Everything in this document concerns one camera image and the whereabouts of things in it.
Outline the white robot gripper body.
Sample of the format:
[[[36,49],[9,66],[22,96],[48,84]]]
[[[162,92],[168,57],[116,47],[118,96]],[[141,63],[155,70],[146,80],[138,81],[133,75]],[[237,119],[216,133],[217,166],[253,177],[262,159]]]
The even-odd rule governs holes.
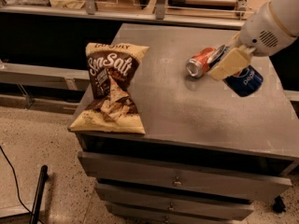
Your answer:
[[[272,56],[298,38],[298,7],[268,2],[243,25],[239,41],[255,48],[255,56]]]

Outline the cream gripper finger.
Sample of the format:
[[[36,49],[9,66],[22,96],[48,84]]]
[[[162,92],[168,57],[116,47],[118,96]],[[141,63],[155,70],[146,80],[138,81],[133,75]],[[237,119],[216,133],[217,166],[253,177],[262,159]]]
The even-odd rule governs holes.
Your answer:
[[[240,42],[239,42],[239,36],[240,33],[236,33],[226,44],[226,46],[228,48],[235,48],[235,47],[239,47]]]
[[[223,80],[249,66],[255,48],[242,45],[239,48],[222,45],[207,60],[208,74],[215,80]]]

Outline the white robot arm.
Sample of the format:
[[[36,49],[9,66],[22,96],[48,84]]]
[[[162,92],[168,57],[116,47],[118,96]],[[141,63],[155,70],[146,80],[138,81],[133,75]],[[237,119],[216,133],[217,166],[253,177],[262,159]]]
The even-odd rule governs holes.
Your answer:
[[[248,67],[253,56],[272,56],[298,36],[299,0],[270,0],[246,20],[208,74],[223,80]]]

